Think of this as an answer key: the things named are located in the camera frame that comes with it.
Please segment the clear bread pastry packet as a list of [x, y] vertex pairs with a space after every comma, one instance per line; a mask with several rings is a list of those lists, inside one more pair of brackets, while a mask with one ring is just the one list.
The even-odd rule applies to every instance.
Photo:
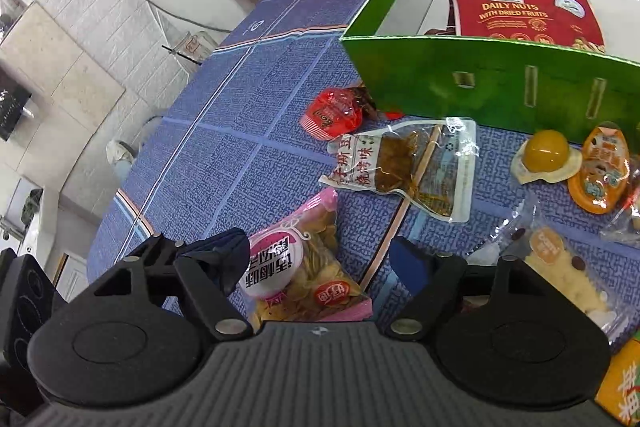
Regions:
[[509, 256], [525, 261], [574, 303], [602, 329], [612, 346], [628, 331], [634, 312], [578, 255], [568, 239], [550, 225], [532, 193], [466, 261], [470, 265], [495, 265], [500, 258]]

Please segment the pink chips snack bag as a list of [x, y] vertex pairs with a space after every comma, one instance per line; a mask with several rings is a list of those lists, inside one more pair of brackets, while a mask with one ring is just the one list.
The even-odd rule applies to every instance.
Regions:
[[253, 329], [266, 322], [352, 322], [371, 299], [336, 259], [337, 193], [327, 187], [250, 236], [240, 289]]

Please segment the red daily nuts bag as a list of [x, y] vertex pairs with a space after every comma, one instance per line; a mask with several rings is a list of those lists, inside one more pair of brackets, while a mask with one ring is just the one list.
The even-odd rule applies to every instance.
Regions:
[[605, 51], [589, 0], [450, 0], [454, 33]]

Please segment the orange drink carton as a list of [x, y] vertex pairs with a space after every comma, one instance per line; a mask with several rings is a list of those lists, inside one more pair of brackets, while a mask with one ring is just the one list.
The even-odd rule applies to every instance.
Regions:
[[640, 338], [634, 335], [613, 355], [596, 402], [624, 426], [640, 423]]

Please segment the orange jelly snack packet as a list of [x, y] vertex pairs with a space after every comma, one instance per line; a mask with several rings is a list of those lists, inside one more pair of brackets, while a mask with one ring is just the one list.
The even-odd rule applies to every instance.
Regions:
[[612, 122], [595, 127], [582, 144], [582, 165], [568, 182], [574, 203], [594, 215], [614, 209], [626, 191], [630, 153], [622, 130]]

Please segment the clear dried tofu packet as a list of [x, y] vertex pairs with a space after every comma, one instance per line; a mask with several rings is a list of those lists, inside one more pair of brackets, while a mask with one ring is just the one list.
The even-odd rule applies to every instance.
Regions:
[[320, 182], [353, 192], [398, 195], [431, 217], [470, 219], [476, 122], [469, 118], [408, 119], [343, 134], [330, 143], [335, 166]]

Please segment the blue checkered tablecloth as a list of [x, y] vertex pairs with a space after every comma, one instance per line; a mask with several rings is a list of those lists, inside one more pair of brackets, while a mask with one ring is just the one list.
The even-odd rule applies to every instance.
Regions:
[[[342, 38], [366, 1], [262, 0], [145, 143], [91, 247], [89, 277], [155, 233], [188, 243], [233, 227], [252, 233], [314, 196], [334, 158], [300, 117], [323, 89], [363, 82]], [[526, 196], [510, 164], [528, 132], [476, 125], [470, 219], [454, 225], [414, 208], [401, 235], [464, 255]]]

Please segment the small red snack packet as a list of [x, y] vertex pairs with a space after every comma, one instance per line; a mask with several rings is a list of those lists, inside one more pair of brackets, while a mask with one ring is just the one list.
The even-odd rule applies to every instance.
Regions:
[[328, 88], [309, 104], [299, 124], [314, 139], [332, 141], [376, 118], [378, 111], [366, 88]]

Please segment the green cardboard box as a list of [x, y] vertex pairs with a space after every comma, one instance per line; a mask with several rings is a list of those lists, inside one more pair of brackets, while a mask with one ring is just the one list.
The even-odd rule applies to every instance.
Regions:
[[528, 133], [550, 128], [574, 142], [612, 122], [637, 148], [639, 0], [590, 2], [603, 52], [445, 36], [448, 0], [367, 0], [342, 43], [384, 110]]

